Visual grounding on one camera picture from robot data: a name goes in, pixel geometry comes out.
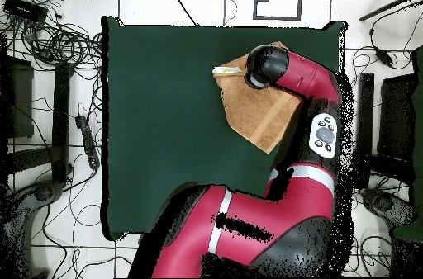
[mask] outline green table surface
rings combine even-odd
[[[338,71],[343,22],[324,30],[121,26],[108,18],[110,232],[149,232],[184,182],[261,195],[276,150],[266,154],[226,122],[215,66],[282,41]]]

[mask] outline electrical wire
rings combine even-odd
[[[192,23],[194,24],[194,26],[199,26],[199,24],[193,20],[193,18],[189,15],[188,11],[186,10],[185,6],[183,5],[183,3],[181,2],[181,0],[177,0],[179,2],[179,4],[181,5],[182,9],[185,11],[185,13],[187,14],[187,16],[189,17],[189,19],[191,19]]]
[[[60,3],[63,2],[64,0],[24,0],[24,1],[32,2],[34,4],[47,8],[48,12],[47,12],[47,18],[46,18],[45,24],[43,24],[43,26],[33,26],[29,22],[19,19],[17,17],[10,17],[10,15],[6,15],[6,16],[1,15],[0,16],[0,31],[12,31],[12,38],[10,39],[11,42],[8,46],[10,47],[11,44],[13,44],[14,53],[15,52],[20,53],[23,59],[25,60],[28,60],[27,56],[31,56],[33,59],[33,63],[35,63],[38,66],[38,68],[34,68],[34,70],[37,72],[54,72],[55,69],[49,68],[49,67],[64,61],[67,63],[71,63],[75,69],[74,72],[76,75],[78,75],[80,78],[93,82],[93,94],[91,96],[90,107],[88,110],[86,110],[85,108],[84,110],[87,111],[88,113],[87,120],[89,124],[92,123],[90,121],[90,117],[95,116],[96,122],[99,125],[101,125],[102,123],[98,118],[98,113],[101,113],[102,111],[102,99],[101,99],[102,85],[100,81],[100,77],[101,77],[100,60],[101,60],[101,54],[102,54],[101,53],[101,40],[102,40],[101,33],[98,33],[93,38],[91,38],[89,34],[80,26],[76,26],[75,24],[60,24],[59,20],[62,18],[62,16],[57,14],[57,8],[61,7]],[[23,46],[25,47],[24,51],[19,51],[15,49],[14,43],[16,40],[20,40],[22,42]],[[84,70],[94,70],[95,74],[90,77],[87,77],[86,75],[81,73]],[[33,102],[37,102],[41,100],[44,100],[48,109],[39,108],[39,107],[32,107],[32,109],[40,110],[40,111],[55,112],[50,107],[45,97],[36,99]],[[18,111],[21,111],[22,114],[27,115],[18,106],[16,106],[16,109]],[[28,117],[36,125],[40,133],[40,136],[43,140],[43,143],[44,143],[43,145],[48,149],[49,146],[46,143],[45,138],[42,135],[39,126],[36,124],[34,119],[32,119],[30,116]],[[99,144],[101,139],[98,139],[97,137],[101,130],[102,130],[102,127],[99,126],[99,129],[97,129],[97,133],[94,136],[95,145],[99,153],[100,151],[98,148],[99,147],[101,148],[101,145]],[[55,219],[57,219],[68,207],[70,208],[71,214],[75,219],[75,224],[78,223],[80,225],[90,226],[89,224],[84,224],[82,221],[80,221],[78,219],[78,216],[81,215],[84,209],[87,209],[90,206],[99,207],[98,205],[90,204],[84,207],[77,216],[75,216],[74,214],[72,203],[75,201],[76,198],[78,198],[79,194],[85,188],[87,182],[97,174],[97,170],[94,170],[91,173],[91,175],[87,177],[86,179],[84,179],[83,181],[74,183],[73,179],[74,179],[74,171],[75,171],[75,162],[77,158],[74,160],[72,178],[70,178],[70,186],[66,187],[63,190],[63,193],[69,191],[69,204],[58,215],[56,215],[55,218],[51,219],[50,221],[48,221],[49,215],[50,215],[50,206],[49,206],[47,210],[47,216],[45,217],[45,221],[43,223],[41,230],[32,236],[32,239],[33,239],[40,232],[44,232],[45,237],[49,241],[55,244],[56,247],[62,248],[64,250],[64,258],[60,262],[59,266],[55,269],[55,273],[53,275],[54,278],[57,276],[59,269],[63,266],[68,253],[66,251],[66,248],[63,245],[60,245],[59,243],[54,241],[46,233],[45,231],[46,227],[50,225]],[[80,186],[81,184],[83,184],[83,186],[78,191],[78,194],[73,199],[71,199],[72,190],[75,187]],[[85,270],[85,268],[89,266],[89,264],[86,267],[84,267],[80,273],[78,273],[77,263],[78,263],[79,256],[80,256],[80,250],[78,248],[75,249],[75,247],[73,246],[73,254],[71,257],[72,265],[68,268],[68,270],[65,273],[61,274],[59,278],[64,277],[64,275],[72,269],[75,270],[75,275],[77,278],[82,278],[81,274]],[[112,260],[116,260],[117,258],[122,258],[122,257],[116,256]]]
[[[236,2],[235,2],[234,0],[231,0],[231,1],[235,4],[235,13],[234,13],[234,15],[233,15],[231,18],[229,18],[227,21],[225,21],[225,26],[226,26],[226,24],[227,24],[229,21],[231,21],[232,19],[234,19],[234,18],[235,18],[236,13],[238,12],[238,5],[236,4]]]

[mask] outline red robot arm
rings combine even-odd
[[[140,265],[146,277],[200,277],[206,253],[267,277],[312,277],[325,262],[340,152],[335,76],[272,46],[254,49],[247,69],[251,87],[272,86],[303,98],[291,152],[271,171],[263,196],[223,186],[179,194],[177,210],[165,210],[157,229],[141,240],[129,277],[136,277]],[[274,187],[278,180],[286,182]]]

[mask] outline cable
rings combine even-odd
[[[370,32],[369,32],[369,34],[370,34],[370,42],[372,43],[372,47],[374,48],[374,50],[375,50],[375,52],[376,52],[376,56],[384,63],[384,64],[386,64],[387,66],[389,66],[390,68],[392,68],[392,69],[395,69],[395,70],[401,70],[401,69],[404,69],[404,68],[406,68],[410,63],[411,63],[411,53],[410,53],[410,51],[409,50],[406,50],[406,47],[408,46],[408,44],[410,43],[410,41],[411,41],[411,38],[412,38],[412,36],[414,35],[414,33],[415,33],[415,31],[416,31],[416,28],[417,28],[417,24],[419,23],[419,21],[420,21],[420,19],[421,19],[421,17],[423,16],[423,12],[419,15],[419,17],[417,18],[417,21],[416,21],[416,24],[414,25],[414,28],[413,28],[413,31],[411,32],[411,35],[410,35],[410,37],[409,37],[409,39],[408,39],[408,41],[406,42],[406,44],[405,44],[405,46],[404,46],[404,48],[401,50],[401,52],[404,54],[404,56],[407,58],[407,60],[408,60],[408,62],[407,62],[407,64],[406,65],[404,65],[404,66],[402,66],[402,67],[400,67],[400,68],[396,68],[396,67],[394,67],[394,66],[392,66],[393,64],[396,64],[397,63],[397,61],[398,61],[398,58],[397,58],[397,56],[395,55],[395,54],[389,54],[388,52],[388,50],[381,50],[381,49],[379,49],[375,44],[374,44],[374,42],[373,42],[373,34],[374,34],[374,27],[375,27],[375,25],[379,22],[379,21],[381,21],[383,18],[385,18],[385,17],[388,17],[388,16],[391,16],[392,14],[394,14],[394,13],[398,13],[399,11],[401,11],[401,10],[404,10],[404,9],[406,9],[406,8],[409,8],[409,7],[417,7],[417,6],[420,6],[421,4],[423,4],[423,1],[418,1],[418,2],[414,2],[414,3],[410,3],[410,4],[408,4],[408,5],[406,5],[406,6],[403,6],[403,7],[401,7],[401,8],[399,8],[399,9],[397,9],[397,10],[395,10],[395,11],[393,11],[393,12],[389,12],[389,13],[387,13],[387,14],[385,14],[385,15],[383,15],[383,16],[381,16],[381,17],[379,17],[373,24],[372,24],[372,28],[370,29]],[[392,57],[391,57],[391,55],[396,59],[396,62],[395,63],[393,63],[392,62]]]
[[[185,11],[185,13],[187,13],[187,16],[189,17],[189,19],[191,19],[194,26],[199,26],[199,24],[196,21],[194,21],[193,18],[189,15],[188,11],[185,9],[185,6],[182,4],[181,0],[178,0],[178,2],[181,5],[181,7],[183,8],[183,10]]]
[[[231,1],[235,4],[235,13],[234,13],[234,15],[231,18],[229,18],[227,21],[225,21],[225,26],[228,23],[228,21],[230,21],[230,20],[232,20],[232,19],[235,18],[236,13],[238,12],[238,5],[236,4],[236,2],[234,0],[231,0]]]
[[[44,236],[53,244],[56,244],[58,247],[62,248],[64,250],[64,258],[62,259],[60,265],[56,268],[55,273],[53,273],[53,277],[52,279],[55,279],[57,271],[60,269],[60,267],[63,265],[64,260],[68,257],[68,251],[66,250],[66,248],[64,248],[61,244],[55,242],[52,238],[50,238],[50,236],[47,234],[47,232],[45,232],[45,223],[47,222],[47,220],[49,219],[49,215],[50,215],[50,204],[47,206],[47,216],[44,219],[43,225],[42,225],[42,231]]]
[[[359,260],[360,259],[361,259],[361,262],[363,264],[363,268],[364,268],[364,270],[366,271],[366,273],[368,274],[369,277],[372,277],[372,274],[368,270],[367,266],[368,265],[374,266],[376,262],[379,263],[381,266],[385,267],[389,272],[391,271],[391,265],[390,265],[390,263],[387,259],[390,255],[386,255],[385,253],[381,252],[380,250],[378,251],[377,254],[370,254],[366,250],[364,250],[364,244],[370,239],[380,239],[380,240],[384,241],[385,243],[388,243],[389,245],[391,245],[391,242],[389,240],[387,240],[386,238],[379,236],[379,235],[370,235],[370,236],[366,237],[365,239],[363,239],[361,244],[359,245],[359,241],[353,235],[353,241],[356,243],[356,245],[353,244],[353,248],[355,248],[355,253],[352,253],[351,256],[357,258],[357,265],[356,265],[356,267],[352,268],[349,265],[349,263],[347,263],[347,265],[351,268],[351,270],[344,268],[343,272],[355,273],[359,277],[361,277],[361,275],[357,272],[359,270]]]
[[[89,121],[90,116],[96,117],[96,122],[101,125],[101,121],[99,120],[99,115],[101,115],[102,111],[102,98],[101,98],[101,33],[96,34],[93,38],[89,36],[86,30],[84,30],[80,26],[76,26],[75,24],[60,24],[59,19],[62,18],[62,16],[58,15],[56,12],[56,9],[58,7],[61,7],[60,3],[64,0],[25,0],[28,2],[32,2],[34,4],[40,5],[42,7],[46,7],[48,9],[47,13],[47,19],[45,21],[45,24],[43,26],[33,26],[28,21],[19,19],[17,17],[10,17],[9,15],[1,15],[0,16],[0,31],[12,31],[12,38],[10,39],[10,43],[8,44],[8,47],[11,47],[13,45],[13,54],[21,53],[23,59],[28,60],[27,56],[31,56],[34,60],[33,63],[35,63],[39,68],[34,68],[36,72],[54,72],[55,69],[49,68],[49,66],[54,66],[57,63],[60,62],[67,62],[71,63],[75,69],[74,73],[78,75],[79,77],[92,81],[93,82],[93,94],[91,96],[91,102],[90,107],[88,109],[88,115],[87,120]],[[25,47],[24,51],[19,51],[15,49],[15,41],[20,40]],[[94,75],[90,77],[86,77],[86,75],[81,74],[83,70],[94,70]],[[52,111],[52,112],[59,112],[55,111],[51,108],[51,106],[48,104],[47,99],[45,97],[36,99],[32,102],[37,102],[44,100],[46,106],[48,109],[39,108],[39,107],[32,107],[31,109],[34,110],[40,110],[40,111]],[[49,145],[46,143],[46,140],[43,136],[43,134],[40,131],[40,127],[37,125],[34,119],[32,119],[28,114],[26,114],[24,111],[22,111],[18,106],[15,106],[15,109],[20,111],[22,114],[29,117],[33,123],[36,125],[36,128],[38,129],[40,133],[40,137],[43,139],[43,145],[49,150],[50,159],[51,158],[51,152],[49,149]],[[71,114],[67,114],[73,119],[75,119],[75,116]],[[97,140],[97,136],[102,130],[102,127],[99,126],[99,129],[97,130],[97,133],[95,134],[95,145],[96,147],[101,147],[101,145],[98,143],[101,141],[101,138]],[[75,163],[76,160],[79,158],[79,156],[74,160],[73,165],[73,172],[72,172],[72,178],[70,179],[70,186],[66,187],[62,192],[65,193],[66,191],[69,191],[69,204],[59,213],[56,215],[55,218],[48,221],[50,216],[50,206],[47,210],[47,216],[45,217],[45,221],[42,225],[42,228],[40,231],[38,231],[32,238],[35,238],[41,231],[44,233],[45,237],[53,244],[56,245],[58,248],[62,248],[64,250],[64,258],[60,262],[59,266],[55,269],[53,278],[56,278],[59,269],[64,265],[64,262],[68,256],[67,250],[63,245],[60,245],[56,241],[54,241],[45,231],[46,227],[51,224],[52,221],[57,219],[66,209],[67,207],[70,207],[71,214],[75,218],[75,224],[79,223],[84,226],[91,226],[88,224],[84,224],[82,221],[78,219],[79,215],[83,212],[84,209],[88,207],[99,207],[98,205],[91,204],[88,206],[85,206],[77,216],[74,214],[74,209],[72,208],[72,203],[75,201],[75,199],[79,196],[79,194],[83,191],[85,186],[87,185],[88,181],[93,178],[97,174],[97,170],[93,171],[89,177],[84,179],[81,182],[74,183],[74,171],[75,171]],[[72,190],[83,184],[81,189],[78,191],[77,195],[72,198]],[[19,192],[22,192],[26,189],[26,187],[22,188]],[[64,277],[70,270],[75,270],[76,277],[80,277],[80,274],[78,273],[78,259],[80,256],[80,250],[78,248],[75,249],[73,246],[73,254],[71,257],[72,265],[67,269],[66,272],[61,274],[59,278]]]

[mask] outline black cable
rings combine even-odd
[[[26,52],[23,51],[16,51],[17,53],[21,53],[23,58],[26,59],[26,55],[32,56],[36,64],[40,67],[40,69],[34,68],[35,71],[46,71],[46,72],[54,72],[54,69],[48,69],[45,66],[46,65],[55,65],[59,62],[68,62],[71,63],[75,68],[75,74],[77,74],[79,77],[84,78],[88,81],[93,81],[93,94],[91,99],[90,108],[88,109],[88,118],[94,114],[96,116],[96,120],[98,124],[101,124],[101,121],[98,119],[97,112],[102,111],[102,99],[101,99],[101,83],[100,83],[100,75],[101,75],[101,33],[96,34],[92,39],[90,38],[89,34],[80,26],[76,26],[74,24],[59,24],[58,20],[61,18],[57,15],[55,8],[61,7],[60,2],[63,2],[64,0],[25,0],[28,2],[32,2],[34,4],[46,7],[48,9],[47,13],[47,20],[43,26],[34,27],[31,26],[27,21],[24,21],[22,19],[19,19],[17,17],[9,17],[7,16],[7,21],[3,22],[0,21],[0,25],[6,25],[7,30],[13,29],[12,32],[12,39],[11,44],[14,45],[15,40],[17,40],[17,34],[21,33],[21,42],[26,48]],[[46,35],[46,39],[41,39],[38,36],[38,33],[40,31],[43,31]],[[87,78],[84,75],[82,75],[79,71],[82,70],[95,70],[95,74],[91,78]],[[47,100],[45,97],[39,98],[37,100],[34,100],[33,102],[44,100],[45,104],[49,109],[41,109],[41,108],[35,108],[34,110],[42,110],[42,111],[54,111],[49,106]],[[42,135],[39,126],[36,124],[36,122],[31,118],[31,120],[36,125],[41,138],[43,139],[44,146],[49,150],[50,158],[51,158],[51,152],[49,149],[48,144],[45,141],[44,136]],[[98,147],[99,144],[97,143],[97,134],[102,128],[97,131],[95,135],[96,140],[96,146]],[[75,218],[73,209],[72,209],[72,202],[79,196],[81,191],[85,188],[87,182],[93,178],[97,174],[97,170],[93,171],[92,174],[85,180],[78,182],[76,184],[73,184],[73,181],[71,181],[70,187],[67,187],[63,190],[63,192],[69,191],[69,204],[52,220],[50,220],[49,223],[47,223],[48,216],[50,214],[50,207],[48,208],[48,214],[45,218],[44,224],[42,226],[42,229],[36,233],[32,238],[37,236],[41,231],[44,232],[45,237],[51,241],[52,243],[56,244],[57,247],[62,248],[65,251],[64,258],[60,265],[56,268],[54,277],[56,276],[58,270],[60,267],[63,266],[65,259],[67,258],[67,251],[66,248],[64,248],[62,245],[56,243],[53,239],[51,239],[48,234],[45,232],[45,228],[53,221],[55,220],[59,215],[61,215],[66,208],[69,206],[71,209],[72,216]],[[78,191],[78,194],[74,199],[71,200],[72,196],[72,190],[73,188],[79,186],[80,184],[83,184],[82,188]],[[89,226],[87,224],[82,223],[78,220],[78,217],[76,216],[75,223],[80,223],[81,225]],[[70,271],[72,268],[75,270],[75,274],[77,274],[77,261],[79,258],[80,251],[79,249],[74,248],[73,246],[73,255],[72,255],[72,266],[59,278],[63,277],[68,271]]]
[[[115,256],[114,258],[110,258],[109,260],[103,261],[103,262],[94,262],[94,263],[89,263],[88,265],[85,265],[83,267],[83,269],[81,270],[81,272],[77,275],[76,279],[79,279],[81,277],[81,275],[83,274],[83,271],[85,270],[85,268],[89,267],[89,266],[99,266],[99,265],[103,265],[105,263],[109,263],[111,261],[115,261],[116,259],[121,258],[122,260],[124,260],[126,263],[128,263],[129,265],[132,265],[132,262],[129,261],[127,258],[124,258],[123,256]]]
[[[235,4],[235,13],[234,13],[234,15],[231,18],[229,18],[227,21],[225,21],[225,26],[228,23],[228,21],[230,21],[230,20],[232,20],[232,19],[235,18],[236,13],[238,12],[238,5],[236,4],[236,2],[234,0],[231,0],[231,1]]]
[[[370,236],[364,238],[363,241],[361,242],[361,244],[359,245],[359,241],[353,235],[353,240],[356,243],[356,245],[353,244],[353,248],[355,248],[355,253],[352,253],[351,256],[354,256],[354,257],[357,258],[357,265],[356,265],[356,267],[352,268],[349,265],[349,263],[347,263],[347,265],[351,268],[351,270],[344,268],[343,272],[355,273],[355,274],[357,274],[358,276],[361,277],[361,275],[357,272],[359,270],[359,260],[360,259],[361,259],[361,262],[363,264],[364,270],[366,271],[366,273],[370,277],[372,275],[371,275],[370,271],[368,270],[367,266],[368,265],[374,266],[376,262],[379,263],[380,265],[382,265],[383,267],[385,267],[389,272],[391,271],[391,265],[390,265],[389,261],[387,260],[387,258],[390,255],[386,255],[385,253],[381,252],[380,250],[378,251],[377,254],[370,254],[369,252],[364,250],[364,244],[370,239],[381,239],[384,242],[391,245],[391,242],[389,242],[386,238],[379,236],[379,235],[370,235]]]
[[[194,21],[193,18],[189,15],[188,11],[185,9],[185,6],[181,2],[181,0],[178,0],[178,2],[181,5],[182,9],[185,11],[185,13],[187,13],[187,16],[189,17],[189,19],[191,19],[191,21],[194,24],[194,26],[199,26],[198,23],[196,21]]]
[[[395,54],[389,54],[388,52],[389,52],[389,50],[381,50],[381,49],[379,49],[375,44],[374,44],[374,42],[373,42],[373,34],[374,34],[374,27],[375,27],[375,25],[379,22],[379,21],[381,21],[383,18],[385,18],[385,17],[388,17],[388,16],[391,16],[392,14],[394,14],[394,13],[398,13],[399,11],[401,11],[401,10],[404,10],[404,9],[406,9],[406,8],[409,8],[409,7],[417,7],[417,6],[420,6],[421,4],[423,4],[423,1],[418,1],[418,2],[414,2],[414,3],[410,3],[410,4],[408,4],[408,5],[406,5],[406,6],[403,6],[403,7],[401,7],[401,8],[399,8],[399,9],[397,9],[397,10],[395,10],[395,11],[393,11],[393,12],[389,12],[389,13],[387,13],[387,14],[385,14],[385,15],[383,15],[383,16],[381,16],[381,17],[379,17],[373,24],[372,24],[372,28],[370,29],[370,32],[369,32],[369,34],[370,34],[370,42],[372,43],[372,47],[374,48],[374,50],[376,51],[376,55],[377,55],[377,57],[378,58],[380,58],[382,61],[383,61],[383,63],[384,64],[386,64],[386,65],[388,65],[390,68],[392,68],[392,69],[395,69],[395,70],[401,70],[401,69],[404,69],[404,68],[406,68],[410,63],[411,63],[411,52],[409,51],[409,50],[406,50],[406,47],[408,46],[408,44],[410,43],[410,41],[411,41],[411,38],[412,38],[412,36],[414,35],[414,33],[415,33],[415,31],[416,31],[416,28],[417,28],[417,24],[419,23],[419,21],[420,21],[420,19],[421,19],[421,17],[423,16],[423,12],[419,15],[419,17],[417,18],[417,21],[416,21],[416,24],[414,25],[414,28],[413,28],[413,31],[411,32],[411,35],[410,35],[410,37],[409,37],[409,39],[408,39],[408,41],[406,42],[406,44],[405,44],[405,46],[404,46],[404,48],[402,49],[402,50],[400,50],[403,54],[404,54],[404,56],[407,58],[407,60],[408,60],[408,62],[407,62],[407,64],[405,64],[404,66],[402,66],[402,67],[400,67],[400,68],[396,68],[396,67],[394,67],[394,66],[392,66],[393,64],[396,64],[397,63],[397,61],[398,61],[398,59],[397,59],[397,56],[395,55]],[[390,55],[393,55],[394,56],[394,58],[396,59],[396,62],[395,63],[393,63],[392,62],[392,58],[390,58]]]
[[[66,248],[64,248],[61,244],[55,242],[52,238],[50,238],[50,236],[47,234],[47,232],[45,232],[45,223],[47,222],[47,220],[49,219],[49,215],[50,215],[50,204],[47,206],[47,216],[44,219],[43,225],[42,225],[42,231],[44,236],[53,244],[56,244],[58,247],[62,248],[64,250],[64,257],[60,263],[60,265],[56,268],[55,273],[53,273],[53,277],[52,279],[55,279],[56,274],[58,272],[58,270],[60,269],[60,267],[63,265],[64,260],[68,257],[68,250],[66,250]]]

